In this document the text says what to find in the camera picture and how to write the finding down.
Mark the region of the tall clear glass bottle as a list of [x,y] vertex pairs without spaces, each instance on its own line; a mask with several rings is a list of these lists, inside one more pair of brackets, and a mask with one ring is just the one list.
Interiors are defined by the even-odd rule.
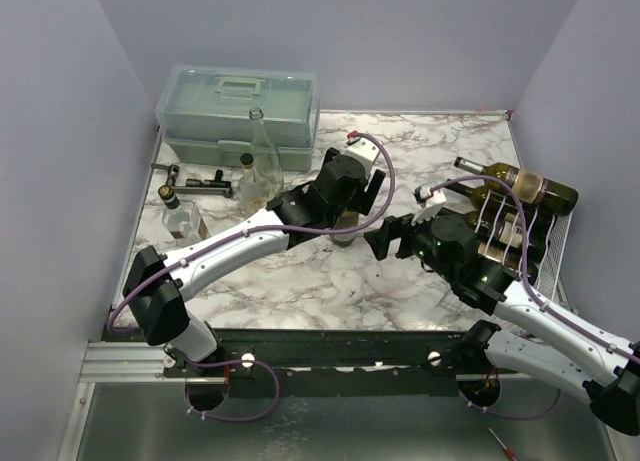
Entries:
[[253,131],[251,146],[257,169],[269,181],[273,193],[277,194],[282,191],[284,185],[278,149],[267,134],[262,109],[252,107],[249,110],[249,119]]

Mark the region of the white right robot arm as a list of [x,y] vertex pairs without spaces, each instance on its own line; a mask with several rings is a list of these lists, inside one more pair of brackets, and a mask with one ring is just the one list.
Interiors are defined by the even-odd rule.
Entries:
[[411,216],[388,217],[365,233],[383,260],[391,241],[397,258],[417,257],[446,280],[469,307],[496,316],[537,337],[536,342],[495,329],[460,348],[460,360],[480,373],[494,365],[564,390],[588,404],[610,428],[639,433],[639,345],[600,329],[550,301],[513,270],[482,256],[475,232],[458,215],[444,213],[415,224]]

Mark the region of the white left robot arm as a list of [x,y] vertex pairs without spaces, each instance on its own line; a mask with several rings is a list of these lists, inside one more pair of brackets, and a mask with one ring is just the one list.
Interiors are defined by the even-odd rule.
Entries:
[[366,140],[329,149],[314,180],[278,194],[238,225],[166,254],[152,246],[139,251],[123,296],[146,343],[171,344],[197,374],[214,374],[222,361],[217,337],[187,302],[255,260],[330,234],[346,211],[367,214],[385,178],[373,167],[379,155]]

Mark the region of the green wine bottle silver neck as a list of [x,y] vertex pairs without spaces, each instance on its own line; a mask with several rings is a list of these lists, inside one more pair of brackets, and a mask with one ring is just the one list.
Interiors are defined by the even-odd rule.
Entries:
[[[345,230],[354,228],[359,224],[359,214],[354,211],[345,211],[337,220],[333,230]],[[329,236],[331,242],[339,247],[349,247],[356,238],[355,232],[346,234],[332,234]]]

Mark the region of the green wine bottle tan label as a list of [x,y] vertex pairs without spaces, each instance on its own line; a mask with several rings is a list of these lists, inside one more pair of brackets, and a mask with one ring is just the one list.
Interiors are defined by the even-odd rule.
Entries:
[[[480,243],[478,247],[478,253],[488,259],[496,262],[501,262],[507,268],[522,273],[522,253],[518,249],[506,249],[503,246],[497,244],[487,245],[486,243]],[[531,283],[537,281],[539,276],[539,267],[534,260],[527,262],[527,276]]]

